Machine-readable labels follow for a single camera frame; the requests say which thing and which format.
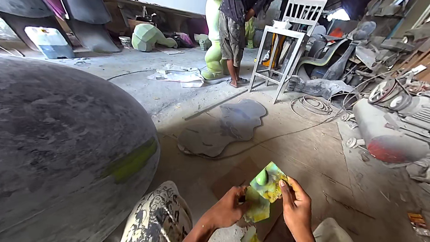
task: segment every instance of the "hand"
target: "hand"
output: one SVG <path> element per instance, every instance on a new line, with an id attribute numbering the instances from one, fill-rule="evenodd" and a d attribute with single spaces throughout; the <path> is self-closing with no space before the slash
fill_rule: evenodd
<path id="1" fill-rule="evenodd" d="M 254 17 L 255 11 L 253 9 L 248 10 L 245 14 L 245 22 L 248 22 L 252 17 Z"/>
<path id="2" fill-rule="evenodd" d="M 287 182 L 280 180 L 284 221 L 297 242 L 314 242 L 311 225 L 311 199 L 296 180 L 287 177 Z"/>
<path id="3" fill-rule="evenodd" d="M 230 227 L 235 224 L 249 209 L 249 203 L 239 204 L 239 198 L 245 195 L 246 186 L 232 187 L 203 216 L 213 222 L 216 229 Z"/>

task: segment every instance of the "concrete floor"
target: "concrete floor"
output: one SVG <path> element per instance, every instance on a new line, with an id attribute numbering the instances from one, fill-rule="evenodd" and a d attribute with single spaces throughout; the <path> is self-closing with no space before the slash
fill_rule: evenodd
<path id="1" fill-rule="evenodd" d="M 206 65 L 205 52 L 198 48 L 182 51 L 185 54 L 173 56 L 137 50 L 124 50 L 110 55 L 79 53 L 78 57 L 89 59 L 50 61 L 102 78 L 160 68 L 166 63 L 198 68 Z M 245 51 L 241 71 L 244 77 L 251 75 L 256 52 L 257 50 L 249 49 Z M 184 121 L 183 117 L 238 90 L 225 82 L 200 88 L 181 88 L 179 83 L 146 79 L 151 73 L 130 74 L 115 78 L 112 82 L 145 107 L 159 132 L 162 147 L 160 164 L 149 191 L 166 180 L 174 181 L 191 208 L 194 223 L 217 202 L 210 189 L 214 182 L 239 162 L 251 157 L 260 169 L 270 161 L 275 162 L 287 175 L 301 183 L 312 198 L 313 227 L 325 218 L 333 217 L 355 242 L 425 241 L 415 235 L 407 212 L 430 211 L 429 194 L 409 179 L 404 168 L 388 168 L 374 159 L 363 162 L 359 149 L 347 148 L 346 140 L 359 136 L 356 129 L 351 130 L 344 122 L 334 121 L 270 140 L 243 154 L 219 161 L 184 155 L 177 149 L 175 136 L 190 124 L 216 122 L 219 111 L 215 108 L 189 121 Z M 280 133 L 314 125 L 289 109 L 289 101 L 300 95 L 298 93 L 280 95 L 280 101 L 275 105 L 271 104 L 275 89 L 276 86 L 260 86 L 254 92 L 228 101 L 235 103 L 240 99 L 250 98 L 260 102 L 268 114 L 262 118 L 263 125 L 255 129 L 252 140 L 232 143 L 221 155 L 234 154 Z M 306 113 L 300 107 L 298 112 L 315 120 L 322 121 L 326 118 Z M 273 229 L 282 231 L 286 228 L 281 221 Z M 214 234 L 211 241 L 239 241 L 243 231 L 236 225 L 222 229 Z M 279 238 L 267 237 L 267 241 L 275 240 L 279 241 Z"/>

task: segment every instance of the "gray shorts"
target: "gray shorts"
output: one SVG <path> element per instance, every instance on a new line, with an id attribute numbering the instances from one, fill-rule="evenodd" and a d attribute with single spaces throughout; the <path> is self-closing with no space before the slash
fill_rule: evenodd
<path id="1" fill-rule="evenodd" d="M 234 66 L 240 66 L 245 48 L 245 25 L 241 26 L 219 11 L 219 37 L 223 60 L 233 60 Z"/>

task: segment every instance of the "flip-flop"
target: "flip-flop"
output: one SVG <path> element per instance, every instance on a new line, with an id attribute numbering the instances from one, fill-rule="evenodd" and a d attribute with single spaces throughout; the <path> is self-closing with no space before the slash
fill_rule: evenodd
<path id="1" fill-rule="evenodd" d="M 238 86 L 233 86 L 233 84 L 231 84 L 232 81 L 233 80 L 228 80 L 227 84 L 230 85 L 230 86 L 232 86 L 232 87 L 234 87 L 234 88 L 239 88 Z"/>
<path id="2" fill-rule="evenodd" d="M 236 81 L 236 83 L 237 84 L 247 84 L 249 81 L 247 80 L 247 79 L 245 79 L 245 78 L 241 78 L 241 77 L 239 77 L 240 79 L 239 80 L 237 80 Z"/>

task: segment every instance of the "green sculpture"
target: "green sculpture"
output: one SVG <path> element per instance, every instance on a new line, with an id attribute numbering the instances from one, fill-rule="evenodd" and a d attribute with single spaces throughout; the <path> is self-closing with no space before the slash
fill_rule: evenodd
<path id="1" fill-rule="evenodd" d="M 132 46 L 140 51 L 152 51 L 155 43 L 162 44 L 168 48 L 177 48 L 178 43 L 172 38 L 164 37 L 163 33 L 154 25 L 138 24 L 136 25 L 132 35 Z"/>
<path id="2" fill-rule="evenodd" d="M 202 76 L 206 80 L 214 80 L 221 77 L 222 74 L 228 75 L 227 64 L 225 60 L 221 60 L 221 47 L 219 45 L 219 6 L 222 0 L 207 0 L 206 1 L 206 21 L 209 28 L 209 40 L 212 46 L 206 52 L 205 61 L 207 70 L 202 71 Z"/>

